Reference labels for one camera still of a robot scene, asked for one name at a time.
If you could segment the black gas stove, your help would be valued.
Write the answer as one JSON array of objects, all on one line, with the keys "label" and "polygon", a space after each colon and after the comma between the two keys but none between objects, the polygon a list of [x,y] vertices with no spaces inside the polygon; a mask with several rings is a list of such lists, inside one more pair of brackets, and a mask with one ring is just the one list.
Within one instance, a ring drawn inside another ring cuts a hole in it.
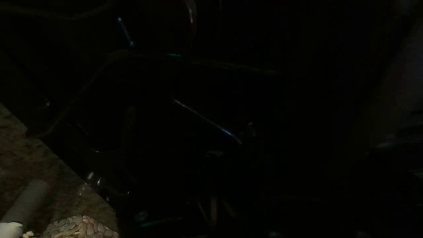
[{"label": "black gas stove", "polygon": [[123,238],[422,238],[422,0],[0,0],[1,98]]}]

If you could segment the clear container of pasta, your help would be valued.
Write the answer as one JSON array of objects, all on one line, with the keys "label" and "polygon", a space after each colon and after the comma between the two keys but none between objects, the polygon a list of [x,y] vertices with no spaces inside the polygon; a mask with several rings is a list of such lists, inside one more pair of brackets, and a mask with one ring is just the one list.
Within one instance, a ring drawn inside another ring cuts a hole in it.
[{"label": "clear container of pasta", "polygon": [[119,238],[119,234],[91,217],[73,216],[50,224],[41,238]]}]

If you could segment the grey cylindrical roll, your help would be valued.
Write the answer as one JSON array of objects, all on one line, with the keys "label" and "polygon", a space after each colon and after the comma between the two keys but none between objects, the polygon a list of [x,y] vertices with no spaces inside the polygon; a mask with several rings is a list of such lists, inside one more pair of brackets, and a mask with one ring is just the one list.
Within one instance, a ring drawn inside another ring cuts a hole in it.
[{"label": "grey cylindrical roll", "polygon": [[3,222],[26,225],[48,197],[50,187],[46,181],[33,180],[20,193],[13,205],[3,216]]}]

